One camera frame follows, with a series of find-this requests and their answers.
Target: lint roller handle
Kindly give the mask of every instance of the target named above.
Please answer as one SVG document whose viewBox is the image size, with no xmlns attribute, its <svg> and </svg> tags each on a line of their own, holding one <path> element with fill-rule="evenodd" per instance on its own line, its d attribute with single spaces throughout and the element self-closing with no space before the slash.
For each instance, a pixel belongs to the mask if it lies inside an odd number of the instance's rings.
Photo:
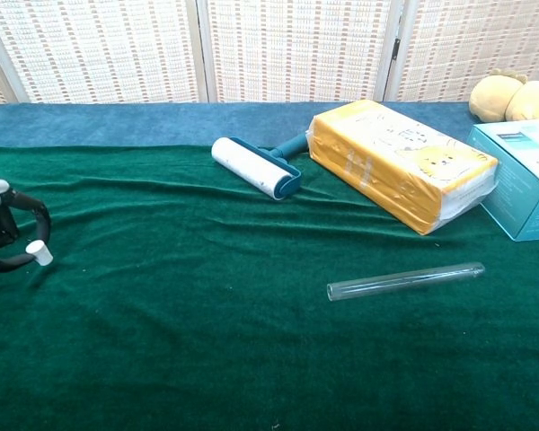
<svg viewBox="0 0 539 431">
<path fill-rule="evenodd" d="M 305 133 L 301 133 L 283 144 L 276 146 L 269 153 L 274 157 L 287 160 L 305 150 L 307 150 L 307 137 L 305 136 Z"/>
</svg>

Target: lint roller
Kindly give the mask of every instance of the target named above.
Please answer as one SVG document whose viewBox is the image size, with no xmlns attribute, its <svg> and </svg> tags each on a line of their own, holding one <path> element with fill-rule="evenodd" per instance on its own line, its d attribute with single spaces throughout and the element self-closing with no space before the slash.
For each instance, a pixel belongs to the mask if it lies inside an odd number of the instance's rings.
<svg viewBox="0 0 539 431">
<path fill-rule="evenodd" d="M 212 145 L 212 157 L 266 195 L 281 200 L 294 194 L 301 186 L 302 173 L 287 159 L 305 150 L 305 133 L 270 150 L 236 137 L 220 137 Z"/>
</svg>

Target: white adhesive roll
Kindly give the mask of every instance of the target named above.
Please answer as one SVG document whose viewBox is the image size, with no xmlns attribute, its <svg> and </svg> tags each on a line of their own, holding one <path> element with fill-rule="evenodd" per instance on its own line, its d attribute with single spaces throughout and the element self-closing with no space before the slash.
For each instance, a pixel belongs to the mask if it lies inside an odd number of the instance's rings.
<svg viewBox="0 0 539 431">
<path fill-rule="evenodd" d="M 227 169 L 239 175 L 266 195 L 276 197 L 276 185 L 293 175 L 263 157 L 252 153 L 227 137 L 220 137 L 212 145 L 212 157 Z"/>
<path fill-rule="evenodd" d="M 26 252 L 33 255 L 42 267 L 50 264 L 54 259 L 48 246 L 42 240 L 32 241 L 26 246 Z"/>
</svg>

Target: green velvet cloth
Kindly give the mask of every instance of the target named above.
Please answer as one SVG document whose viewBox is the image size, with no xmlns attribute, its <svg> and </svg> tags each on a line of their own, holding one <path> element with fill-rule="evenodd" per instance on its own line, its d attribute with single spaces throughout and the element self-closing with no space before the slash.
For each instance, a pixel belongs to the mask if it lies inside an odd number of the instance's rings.
<svg viewBox="0 0 539 431">
<path fill-rule="evenodd" d="M 539 429 L 539 241 L 428 236 L 307 154 L 275 202 L 209 148 L 0 148 L 54 262 L 0 274 L 0 430 Z M 23 238 L 29 215 L 15 212 Z M 482 262 L 330 302 L 326 284 Z"/>
</svg>

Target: glass test tube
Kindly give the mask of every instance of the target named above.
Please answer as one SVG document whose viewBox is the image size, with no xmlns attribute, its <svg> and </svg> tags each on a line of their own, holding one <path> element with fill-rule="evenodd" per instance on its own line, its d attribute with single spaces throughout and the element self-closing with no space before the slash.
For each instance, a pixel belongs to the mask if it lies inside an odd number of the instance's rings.
<svg viewBox="0 0 539 431">
<path fill-rule="evenodd" d="M 386 292 L 426 286 L 447 281 L 478 277 L 485 272 L 480 262 L 461 263 L 446 267 L 420 269 L 378 277 L 340 281 L 327 285 L 330 301 L 377 295 Z"/>
</svg>

